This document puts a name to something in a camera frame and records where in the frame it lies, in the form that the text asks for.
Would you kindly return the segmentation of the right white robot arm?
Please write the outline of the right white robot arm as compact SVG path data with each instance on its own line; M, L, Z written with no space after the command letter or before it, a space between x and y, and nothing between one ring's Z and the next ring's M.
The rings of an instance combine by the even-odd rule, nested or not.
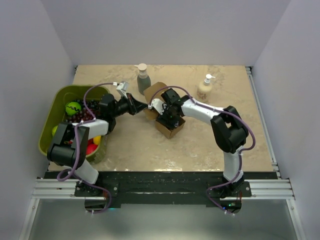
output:
M223 151L224 159L225 182L218 187L222 187L227 196L235 196L241 190L242 151L250 133L249 127L233 106L223 108L201 103L188 92L180 97L174 86L163 87L162 90L161 98L151 97L148 108L156 110L157 121L170 129L178 126L180 117L191 117L212 127L215 142Z

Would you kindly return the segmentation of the brown cardboard express box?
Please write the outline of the brown cardboard express box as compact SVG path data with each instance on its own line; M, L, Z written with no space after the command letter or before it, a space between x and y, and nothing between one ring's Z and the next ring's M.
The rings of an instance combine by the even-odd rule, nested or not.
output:
M163 82L156 82L155 84L151 85L147 88L143 94L147 104L150 104L153 99L161 99L163 102L166 103L165 99L162 97L162 94L168 91L170 87L163 83ZM155 109L144 109L143 110L146 118L148 120L154 121L155 128L162 133L167 139L171 139L174 135L176 135L180 130L183 129L185 120L183 119L183 123L176 129L167 129L165 126L161 125L160 123L156 122L156 118L158 117L158 112Z

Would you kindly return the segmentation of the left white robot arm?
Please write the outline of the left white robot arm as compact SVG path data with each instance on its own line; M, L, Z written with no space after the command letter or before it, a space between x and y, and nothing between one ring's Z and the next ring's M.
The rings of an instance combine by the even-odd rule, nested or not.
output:
M57 175L57 180L63 182L73 176L78 177L87 182L85 189L92 196L99 196L104 190L104 184L98 180L99 172L87 160L88 141L112 132L116 117L125 113L136 115L148 105L136 100L130 93L126 93L118 101L111 93L107 93L102 96L99 107L102 110L102 119L94 116L92 120L79 123L61 122L47 150L47 159L50 162L65 167Z

